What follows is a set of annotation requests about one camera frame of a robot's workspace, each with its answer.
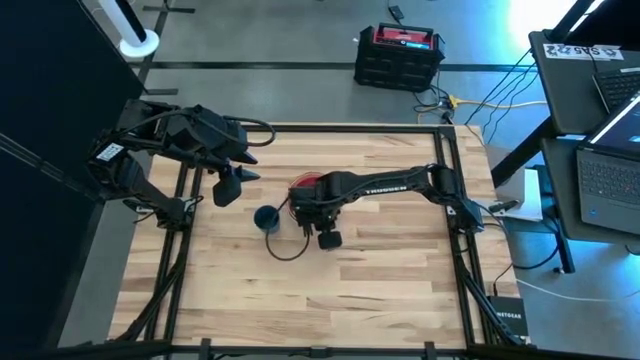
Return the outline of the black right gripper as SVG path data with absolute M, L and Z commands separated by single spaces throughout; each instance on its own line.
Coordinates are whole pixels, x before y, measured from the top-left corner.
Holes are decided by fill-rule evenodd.
M 325 173 L 313 194 L 288 192 L 288 199 L 289 211 L 304 235 L 339 231 L 336 223 L 345 204 L 345 173 Z

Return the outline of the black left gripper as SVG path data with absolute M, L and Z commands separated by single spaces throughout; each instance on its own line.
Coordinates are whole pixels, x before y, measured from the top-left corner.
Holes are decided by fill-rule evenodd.
M 179 111 L 179 148 L 191 153 L 204 166 L 226 166 L 230 161 L 255 165 L 258 160 L 247 151 L 247 134 L 237 121 L 200 105 Z M 261 176 L 238 166 L 234 169 L 240 182 L 255 181 Z

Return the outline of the red plastic bowl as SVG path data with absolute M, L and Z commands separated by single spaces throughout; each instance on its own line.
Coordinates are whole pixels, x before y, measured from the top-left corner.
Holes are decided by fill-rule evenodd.
M 323 173 L 320 172 L 303 173 L 291 182 L 288 192 L 302 192 L 313 194 L 315 192 L 317 180 L 322 176 Z

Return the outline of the blue plastic cup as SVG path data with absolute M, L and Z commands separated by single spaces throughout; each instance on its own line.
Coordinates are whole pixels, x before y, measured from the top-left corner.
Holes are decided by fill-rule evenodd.
M 279 210 L 271 205 L 264 205 L 254 212 L 254 224 L 265 234 L 274 234 L 280 228 Z

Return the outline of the black red power station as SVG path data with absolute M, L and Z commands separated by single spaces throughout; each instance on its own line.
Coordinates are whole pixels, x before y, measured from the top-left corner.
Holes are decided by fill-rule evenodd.
M 380 23 L 359 33 L 357 84 L 414 93 L 429 90 L 446 42 L 432 28 Z

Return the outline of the white pillar fan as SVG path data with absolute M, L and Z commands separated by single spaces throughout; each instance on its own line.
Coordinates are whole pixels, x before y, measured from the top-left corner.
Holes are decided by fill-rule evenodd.
M 159 47 L 159 35 L 142 26 L 129 0 L 98 0 L 111 23 L 121 36 L 120 52 L 129 58 L 144 58 Z

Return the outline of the black partition panel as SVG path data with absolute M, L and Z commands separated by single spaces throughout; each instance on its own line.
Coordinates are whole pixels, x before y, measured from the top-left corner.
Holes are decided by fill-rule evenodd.
M 102 207 L 86 160 L 142 86 L 80 0 L 0 0 L 0 358 L 57 345 Z

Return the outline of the white flat box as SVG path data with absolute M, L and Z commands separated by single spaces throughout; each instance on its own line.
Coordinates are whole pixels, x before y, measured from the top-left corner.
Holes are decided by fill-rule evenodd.
M 538 172 L 520 169 L 496 189 L 499 202 L 516 201 L 517 204 L 503 211 L 503 217 L 540 222 L 543 219 Z

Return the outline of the black desk with label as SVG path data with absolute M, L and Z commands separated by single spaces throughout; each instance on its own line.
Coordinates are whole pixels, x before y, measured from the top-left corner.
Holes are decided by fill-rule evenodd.
M 640 52 L 623 51 L 622 60 L 593 62 L 585 59 L 555 59 L 546 56 L 548 40 L 541 31 L 528 35 L 550 115 L 531 133 L 540 138 L 586 135 L 608 116 L 593 80 L 594 73 L 640 67 Z

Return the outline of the grey open laptop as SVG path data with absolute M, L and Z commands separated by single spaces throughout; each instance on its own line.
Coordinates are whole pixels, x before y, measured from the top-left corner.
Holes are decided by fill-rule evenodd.
M 640 235 L 640 91 L 576 150 L 581 220 Z

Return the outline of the white printed label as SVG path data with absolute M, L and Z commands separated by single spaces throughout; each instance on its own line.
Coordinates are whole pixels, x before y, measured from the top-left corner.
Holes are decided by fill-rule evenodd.
M 574 59 L 595 61 L 622 61 L 624 56 L 618 48 L 613 47 L 582 47 L 566 44 L 543 45 L 543 53 L 548 59 Z

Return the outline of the black keyboard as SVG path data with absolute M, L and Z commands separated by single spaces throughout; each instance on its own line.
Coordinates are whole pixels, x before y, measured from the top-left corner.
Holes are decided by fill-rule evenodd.
M 640 67 L 596 72 L 592 78 L 608 113 L 640 91 Z

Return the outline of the black aluminium table frame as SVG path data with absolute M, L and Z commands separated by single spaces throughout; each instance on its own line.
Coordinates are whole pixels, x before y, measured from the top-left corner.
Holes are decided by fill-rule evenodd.
M 306 172 L 370 174 L 429 163 L 451 167 L 463 191 L 495 196 L 488 156 L 461 126 L 281 124 L 258 151 L 261 179 L 226 208 L 210 199 L 192 234 L 168 240 L 136 227 L 109 337 L 151 342 L 164 359 L 284 355 L 487 357 L 524 342 L 498 318 L 492 288 L 518 293 L 504 233 L 454 227 L 454 213 L 407 192 L 365 197 L 337 220 L 339 249 L 321 250 L 283 213 L 265 236 L 253 222 Z

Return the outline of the black network switch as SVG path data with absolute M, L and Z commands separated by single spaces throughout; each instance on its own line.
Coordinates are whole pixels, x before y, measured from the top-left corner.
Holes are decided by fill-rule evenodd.
M 528 337 L 528 325 L 524 301 L 521 298 L 489 296 L 498 317 L 519 337 Z

